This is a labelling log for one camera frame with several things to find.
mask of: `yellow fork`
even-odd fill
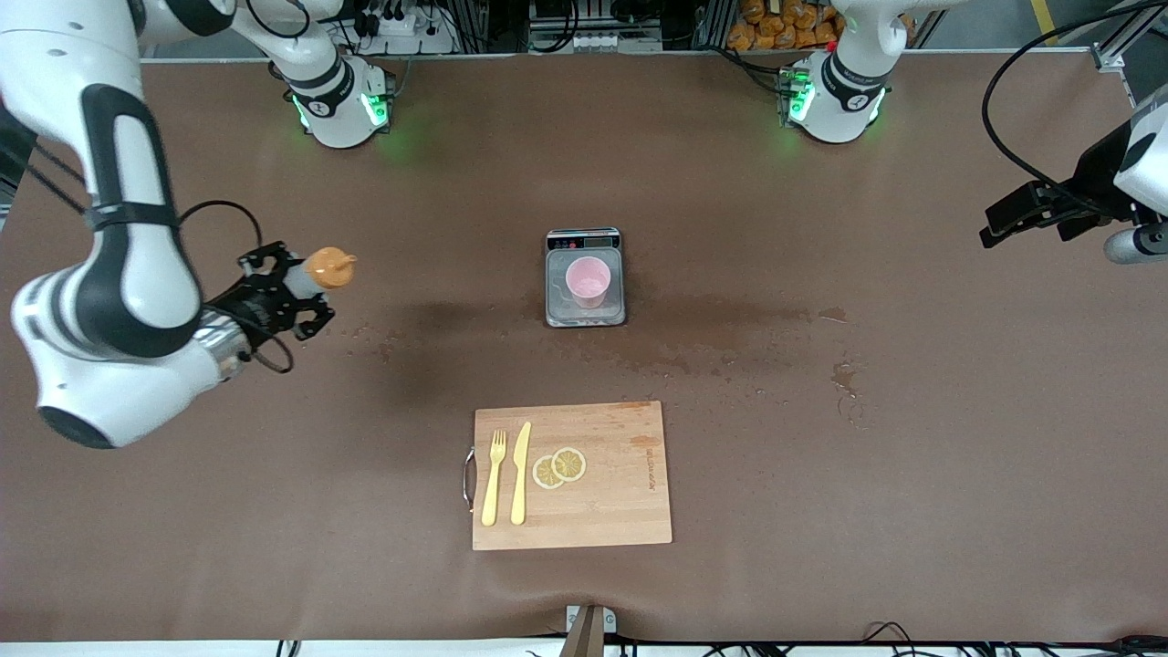
[[[487,495],[482,502],[482,525],[489,527],[499,516],[499,466],[507,456],[507,431],[495,429],[491,436],[491,478],[487,479]]]

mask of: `kitchen scale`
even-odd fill
[[[592,256],[609,265],[612,281],[604,302],[596,307],[580,307],[568,289],[568,268],[577,258]],[[544,314],[548,326],[617,326],[625,323],[625,258],[620,231],[616,228],[576,228],[552,230],[544,242],[543,274],[545,281]]]

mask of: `plastic knife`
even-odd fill
[[[527,520],[527,441],[531,435],[531,423],[524,422],[515,441],[512,458],[517,470],[515,475],[515,497],[512,498],[512,525],[522,525]]]

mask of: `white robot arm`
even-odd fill
[[[239,5],[231,29],[271,57],[292,89],[300,123],[318,141],[348,148],[389,129],[392,78],[361,57],[342,56],[317,22],[336,15],[342,0]]]
[[[904,53],[909,33],[899,15],[945,9],[966,0],[833,0],[847,28],[834,51],[816,51],[792,64],[807,71],[784,99],[790,123],[812,137],[842,144],[860,137],[876,119],[884,83]]]
[[[1168,260],[1168,85],[1135,108],[1132,119],[1087,148],[1058,188],[1033,180],[986,209],[981,243],[989,249],[1031,228],[1057,226],[1064,242],[1112,221],[1104,254],[1117,264]]]
[[[89,257],[25,285],[12,311],[41,416],[81,444],[134,442],[236,374],[263,341],[287,330],[312,337],[332,317],[326,288],[350,272],[348,257],[305,262],[277,243],[245,256],[244,277],[202,302],[142,102],[137,36],[211,34],[234,14],[232,0],[0,0],[0,97],[77,153],[92,196]],[[255,271],[260,255],[278,267]],[[315,319],[296,324],[301,310]]]

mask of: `brown tabletop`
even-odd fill
[[[36,420],[0,331],[0,638],[529,635],[580,601],[652,639],[1168,634],[1168,269],[1108,264],[1106,230],[982,250],[1026,180],[979,123],[1002,57],[905,57],[846,146],[781,130],[716,57],[418,63],[350,151],[263,65],[147,67],[180,206],[244,202],[360,275],[293,374],[250,367],[113,452]],[[1044,54],[996,111],[1063,177],[1131,109],[1086,54]],[[547,328],[541,238],[593,224],[625,233],[628,324]],[[230,283],[245,223],[186,233],[206,290]],[[4,304],[89,244],[23,185]],[[672,545],[471,551],[474,409],[644,399]]]

